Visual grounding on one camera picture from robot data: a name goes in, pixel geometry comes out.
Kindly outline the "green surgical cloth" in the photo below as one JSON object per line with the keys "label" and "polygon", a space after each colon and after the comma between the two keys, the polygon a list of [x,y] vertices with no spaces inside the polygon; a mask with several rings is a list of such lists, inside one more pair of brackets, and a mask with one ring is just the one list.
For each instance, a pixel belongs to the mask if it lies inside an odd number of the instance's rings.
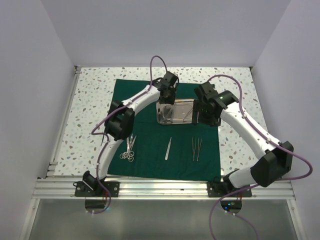
{"label": "green surgical cloth", "polygon": [[[118,79],[114,97],[123,97],[124,101],[146,86]],[[194,88],[194,84],[180,84],[175,98],[194,99]],[[129,157],[120,159],[120,154],[126,151],[125,139],[117,148],[106,175],[205,182],[212,181],[214,177],[221,178],[217,127],[201,123],[162,125],[156,117],[156,102],[135,116],[129,135]],[[170,137],[169,156],[165,160]],[[202,139],[198,161],[193,161],[192,137]]]}

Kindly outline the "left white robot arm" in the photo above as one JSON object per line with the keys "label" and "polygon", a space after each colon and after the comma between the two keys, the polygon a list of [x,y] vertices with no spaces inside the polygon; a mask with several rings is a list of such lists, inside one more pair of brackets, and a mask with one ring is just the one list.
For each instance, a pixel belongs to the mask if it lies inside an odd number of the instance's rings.
{"label": "left white robot arm", "polygon": [[132,97],[111,103],[108,115],[91,132],[92,135],[98,135],[95,131],[104,125],[104,132],[101,135],[106,138],[106,141],[97,157],[95,175],[91,175],[90,171],[83,174],[82,182],[86,185],[87,192],[96,197],[108,190],[102,180],[107,175],[118,147],[132,133],[135,116],[157,101],[172,105],[175,102],[178,84],[178,76],[167,71],[163,77],[151,80],[146,87]]}

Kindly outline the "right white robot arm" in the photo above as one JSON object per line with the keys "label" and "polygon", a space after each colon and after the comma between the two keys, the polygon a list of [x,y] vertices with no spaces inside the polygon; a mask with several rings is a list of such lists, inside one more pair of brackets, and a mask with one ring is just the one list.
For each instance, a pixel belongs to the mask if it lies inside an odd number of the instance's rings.
{"label": "right white robot arm", "polygon": [[229,124],[251,148],[257,162],[250,167],[234,170],[223,177],[219,187],[227,196],[235,196],[241,188],[252,184],[268,187],[287,174],[292,167],[293,145],[281,142],[265,131],[241,106],[229,90],[217,92],[209,82],[194,89],[193,124],[220,126]]}

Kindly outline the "steel instrument tray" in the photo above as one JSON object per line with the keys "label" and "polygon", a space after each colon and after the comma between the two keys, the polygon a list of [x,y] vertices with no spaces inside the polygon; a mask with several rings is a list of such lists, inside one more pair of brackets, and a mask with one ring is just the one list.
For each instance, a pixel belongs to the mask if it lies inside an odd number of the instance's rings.
{"label": "steel instrument tray", "polygon": [[160,125],[192,124],[194,99],[176,99],[174,104],[156,102],[156,120]]}

